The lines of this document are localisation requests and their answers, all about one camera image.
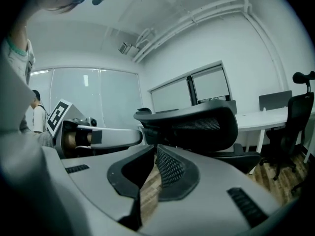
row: window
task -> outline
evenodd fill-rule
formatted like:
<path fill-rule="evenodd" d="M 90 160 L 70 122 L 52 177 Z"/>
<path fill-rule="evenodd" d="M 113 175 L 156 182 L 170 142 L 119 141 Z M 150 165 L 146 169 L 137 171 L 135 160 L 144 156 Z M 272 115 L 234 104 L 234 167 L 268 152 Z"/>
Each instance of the window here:
<path fill-rule="evenodd" d="M 37 90 L 40 94 L 40 100 L 45 107 L 47 113 L 50 114 L 50 85 L 53 70 L 45 70 L 34 72 L 31 74 L 29 87 L 32 90 Z M 33 130 L 33 109 L 28 108 L 26 114 L 26 122 L 30 130 Z"/>
<path fill-rule="evenodd" d="M 104 127 L 98 73 L 98 69 L 55 69 L 51 87 L 51 110 L 64 99 L 73 103 L 84 116 L 96 119 L 98 127 Z"/>
<path fill-rule="evenodd" d="M 101 70 L 100 83 L 106 127 L 138 129 L 140 122 L 133 118 L 137 109 L 142 108 L 138 75 Z"/>
<path fill-rule="evenodd" d="M 151 91 L 155 112 L 187 108 L 213 99 L 230 100 L 221 65 L 196 73 Z"/>

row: white wall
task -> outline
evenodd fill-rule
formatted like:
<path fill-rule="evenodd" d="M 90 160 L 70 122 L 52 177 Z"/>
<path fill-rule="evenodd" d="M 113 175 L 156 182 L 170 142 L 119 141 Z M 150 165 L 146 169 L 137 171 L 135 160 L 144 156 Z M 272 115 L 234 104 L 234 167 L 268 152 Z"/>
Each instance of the white wall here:
<path fill-rule="evenodd" d="M 140 77 L 144 106 L 152 105 L 145 91 L 220 60 L 239 113 L 258 111 L 259 95 L 280 91 L 273 62 L 259 35 L 243 15 L 233 14 L 181 33 L 144 59 L 145 74 Z"/>
<path fill-rule="evenodd" d="M 303 24 L 286 0 L 249 0 L 253 13 L 270 33 L 283 63 L 289 89 L 293 95 L 304 94 L 305 85 L 295 84 L 295 72 L 309 73 L 315 69 L 314 47 Z"/>

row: black chair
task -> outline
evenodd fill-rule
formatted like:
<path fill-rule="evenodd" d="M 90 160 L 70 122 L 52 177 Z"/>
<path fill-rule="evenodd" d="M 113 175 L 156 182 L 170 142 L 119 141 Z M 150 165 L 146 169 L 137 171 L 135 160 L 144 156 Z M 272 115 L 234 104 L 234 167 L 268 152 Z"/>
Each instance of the black chair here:
<path fill-rule="evenodd" d="M 302 73 L 295 73 L 293 75 L 293 81 L 295 83 L 305 83 L 307 85 L 307 93 L 289 99 L 288 116 L 285 128 L 270 130 L 266 133 L 270 139 L 271 151 L 259 164 L 263 165 L 268 162 L 271 165 L 277 165 L 277 172 L 273 178 L 274 180 L 278 179 L 281 167 L 285 164 L 292 168 L 292 172 L 295 172 L 296 165 L 291 161 L 290 157 L 294 152 L 296 140 L 301 131 L 301 147 L 304 143 L 304 129 L 310 118 L 314 102 L 314 93 L 310 92 L 310 80 L 314 79 L 314 72 L 311 72 L 309 75 L 304 75 Z"/>
<path fill-rule="evenodd" d="M 147 143 L 156 147 L 161 144 L 183 148 L 224 161 L 245 174 L 261 159 L 259 153 L 244 153 L 240 144 L 234 144 L 238 126 L 230 105 L 223 100 L 154 115 L 140 109 L 134 118 L 144 126 Z M 233 144 L 234 152 L 218 151 Z"/>

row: white desk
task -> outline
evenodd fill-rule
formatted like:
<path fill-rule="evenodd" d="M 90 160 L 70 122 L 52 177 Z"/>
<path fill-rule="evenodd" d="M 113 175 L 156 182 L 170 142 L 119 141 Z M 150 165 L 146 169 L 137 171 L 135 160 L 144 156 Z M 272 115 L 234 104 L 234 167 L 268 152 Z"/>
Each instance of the white desk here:
<path fill-rule="evenodd" d="M 312 115 L 315 114 L 315 108 L 312 108 L 311 114 Z M 265 130 L 268 128 L 285 126 L 285 123 L 287 120 L 287 107 L 268 110 L 268 111 L 247 113 L 247 114 L 236 114 L 235 117 L 237 120 L 239 131 L 242 132 L 242 131 L 260 130 L 260 135 L 259 135 L 258 144 L 257 144 L 257 152 L 260 153 L 261 148 L 262 148 L 262 143 L 264 141 Z M 307 159 L 310 156 L 311 151 L 315 149 L 314 136 L 315 134 L 313 132 Z M 248 133 L 248 136 L 247 136 L 246 152 L 249 151 L 249 147 L 250 147 L 249 142 L 250 142 L 250 133 Z"/>

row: mesh backrest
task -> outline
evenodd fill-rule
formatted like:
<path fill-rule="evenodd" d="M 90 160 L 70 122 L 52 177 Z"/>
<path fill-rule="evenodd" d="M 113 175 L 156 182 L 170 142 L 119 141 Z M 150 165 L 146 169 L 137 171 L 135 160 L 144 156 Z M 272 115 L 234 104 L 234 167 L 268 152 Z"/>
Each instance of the mesh backrest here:
<path fill-rule="evenodd" d="M 290 98 L 288 116 L 281 141 L 282 150 L 291 153 L 294 150 L 298 134 L 305 129 L 310 118 L 314 102 L 314 93 L 306 93 Z"/>
<path fill-rule="evenodd" d="M 181 162 L 167 155 L 161 149 L 157 150 L 157 167 L 161 174 L 163 187 L 169 187 L 179 181 L 185 172 Z"/>
<path fill-rule="evenodd" d="M 134 117 L 141 121 L 148 144 L 199 151 L 231 147 L 238 135 L 235 116 L 226 101 L 212 100 L 186 109 Z"/>

